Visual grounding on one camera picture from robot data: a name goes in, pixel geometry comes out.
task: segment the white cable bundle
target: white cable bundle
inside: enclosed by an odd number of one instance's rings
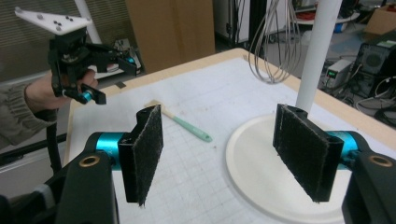
[[[248,55],[250,70],[252,71],[254,76],[258,80],[269,84],[276,84],[288,78],[290,72],[292,72],[297,67],[301,57],[300,30],[297,24],[297,18],[291,1],[286,0],[285,51],[283,53],[279,51],[278,53],[280,60],[279,67],[275,71],[272,71],[270,69],[271,65],[270,62],[268,62],[268,55],[267,55],[268,44],[270,39],[269,36],[272,35],[271,28],[273,27],[274,22],[276,23],[277,26],[276,9],[279,5],[279,1],[285,1],[285,0],[273,0],[271,2],[271,5],[267,9],[267,13],[262,19],[259,29],[254,35],[253,41],[251,43],[250,52],[254,54],[254,62],[253,62],[254,69],[250,62],[250,53]],[[260,72],[259,69],[259,58],[260,58],[261,48],[263,50],[263,58],[264,58],[265,69],[267,74],[263,74],[262,72]]]

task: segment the grid pattern paper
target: grid pattern paper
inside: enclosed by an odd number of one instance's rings
[[[243,59],[191,71],[107,98],[107,105],[84,105],[74,112],[70,156],[75,158],[95,132],[130,132],[135,114],[152,99],[213,138],[206,143],[163,116],[163,154],[146,206],[128,204],[120,172],[113,172],[120,223],[282,223],[237,192],[225,165],[225,148],[245,122],[275,114],[277,104],[294,105],[297,92],[256,79]],[[310,118],[334,130],[357,131],[313,105]],[[372,148],[393,150],[361,133]]]

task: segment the human hand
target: human hand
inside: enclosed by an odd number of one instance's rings
[[[84,77],[78,81],[87,84],[93,88],[98,85],[98,81],[94,78],[95,72],[89,69]],[[46,110],[57,109],[70,102],[67,97],[56,97],[51,86],[52,73],[49,71],[42,78],[32,82],[25,89],[25,101],[33,113]]]

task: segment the cardboard box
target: cardboard box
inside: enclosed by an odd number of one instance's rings
[[[147,74],[215,53],[212,0],[126,0]]]
[[[388,11],[390,6],[378,8],[367,23],[364,32],[371,38],[396,29],[396,12]]]

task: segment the white pole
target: white pole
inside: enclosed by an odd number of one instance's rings
[[[75,2],[81,17],[92,19],[91,13],[88,10],[85,0],[75,0]],[[102,40],[100,39],[100,36],[96,31],[94,23],[88,25],[87,30],[93,44],[102,44]]]
[[[296,107],[309,113],[314,103],[315,93],[327,50],[329,49],[335,22],[342,0],[320,0],[311,41],[306,53],[303,75],[297,96]]]

